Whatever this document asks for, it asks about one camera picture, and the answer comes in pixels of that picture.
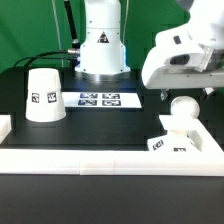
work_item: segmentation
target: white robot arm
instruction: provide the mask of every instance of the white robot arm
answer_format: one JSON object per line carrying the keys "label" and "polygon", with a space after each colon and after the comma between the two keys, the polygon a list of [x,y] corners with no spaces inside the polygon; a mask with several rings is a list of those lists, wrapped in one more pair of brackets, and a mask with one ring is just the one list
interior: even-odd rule
{"label": "white robot arm", "polygon": [[125,46],[120,41],[119,0],[85,0],[86,40],[76,74],[93,80],[113,80],[128,73]]}
{"label": "white robot arm", "polygon": [[190,12],[187,24],[158,33],[142,70],[149,89],[224,86],[223,0],[177,0]]}

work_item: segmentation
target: green wall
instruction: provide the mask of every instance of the green wall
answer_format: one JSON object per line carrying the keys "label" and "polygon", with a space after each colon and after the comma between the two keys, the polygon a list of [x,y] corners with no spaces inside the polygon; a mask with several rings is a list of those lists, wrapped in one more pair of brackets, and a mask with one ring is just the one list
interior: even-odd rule
{"label": "green wall", "polygon": [[[70,0],[78,37],[85,40],[84,0]],[[126,0],[122,4],[122,26]],[[71,47],[71,37],[64,1],[56,0],[63,49]],[[130,0],[126,32],[127,63],[140,69],[154,46],[156,33],[181,25],[188,20],[175,0]],[[58,49],[51,0],[1,0],[0,3],[0,72],[24,57]],[[35,66],[60,66],[60,61],[38,60]]]}

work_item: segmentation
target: black tabletop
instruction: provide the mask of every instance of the black tabletop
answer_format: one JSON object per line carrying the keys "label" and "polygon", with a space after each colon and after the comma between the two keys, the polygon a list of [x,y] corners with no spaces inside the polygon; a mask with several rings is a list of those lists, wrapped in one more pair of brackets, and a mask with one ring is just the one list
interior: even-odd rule
{"label": "black tabletop", "polygon": [[[129,80],[94,83],[60,71],[62,91],[136,92],[142,109],[67,108],[65,119],[36,123],[25,118],[27,74],[0,76],[0,112],[12,115],[13,131],[1,148],[147,150],[148,138],[164,133],[159,114],[179,95],[194,97],[200,120],[223,145],[223,100],[200,90],[146,90],[140,71]],[[0,223],[224,223],[223,177],[1,175]]]}

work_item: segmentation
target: upside-down cup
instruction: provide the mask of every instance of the upside-down cup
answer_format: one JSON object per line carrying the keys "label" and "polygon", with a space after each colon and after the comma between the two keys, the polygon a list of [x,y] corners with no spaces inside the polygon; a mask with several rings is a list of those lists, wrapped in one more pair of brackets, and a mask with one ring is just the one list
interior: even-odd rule
{"label": "upside-down cup", "polygon": [[35,122],[52,122],[65,116],[58,70],[51,68],[30,70],[26,118]]}

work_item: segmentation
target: white cable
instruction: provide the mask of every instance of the white cable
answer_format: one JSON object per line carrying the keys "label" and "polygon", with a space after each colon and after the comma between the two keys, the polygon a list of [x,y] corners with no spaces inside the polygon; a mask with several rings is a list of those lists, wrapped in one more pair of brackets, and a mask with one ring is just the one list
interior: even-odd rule
{"label": "white cable", "polygon": [[127,6],[126,6],[126,15],[125,15],[125,21],[124,21],[124,31],[123,31],[123,44],[125,44],[125,34],[126,34],[126,27],[127,27],[127,21],[128,21],[128,13],[129,13],[129,0],[127,0]]}
{"label": "white cable", "polygon": [[[55,20],[55,25],[56,25],[56,30],[57,30],[58,46],[59,46],[59,50],[62,50],[61,33],[60,33],[59,24],[58,24],[58,15],[57,15],[57,10],[56,10],[55,0],[52,0],[52,7],[53,7],[53,11],[54,11],[54,20]],[[64,68],[63,60],[61,60],[61,65],[62,65],[62,68]]]}

